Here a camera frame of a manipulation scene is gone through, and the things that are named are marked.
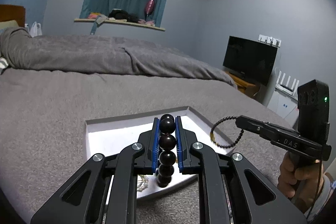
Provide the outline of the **person's right hand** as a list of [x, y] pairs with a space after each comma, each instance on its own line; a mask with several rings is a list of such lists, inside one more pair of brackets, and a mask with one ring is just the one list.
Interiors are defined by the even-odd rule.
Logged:
[[324, 184], [323, 165], [319, 160], [316, 160], [310, 166], [296, 168], [290, 158], [290, 153], [287, 152], [280, 165], [278, 190], [287, 198], [293, 198], [296, 193], [295, 184], [302, 181], [305, 184], [294, 204], [300, 211], [306, 213], [313, 205], [316, 191], [318, 191], [318, 195], [322, 191]]

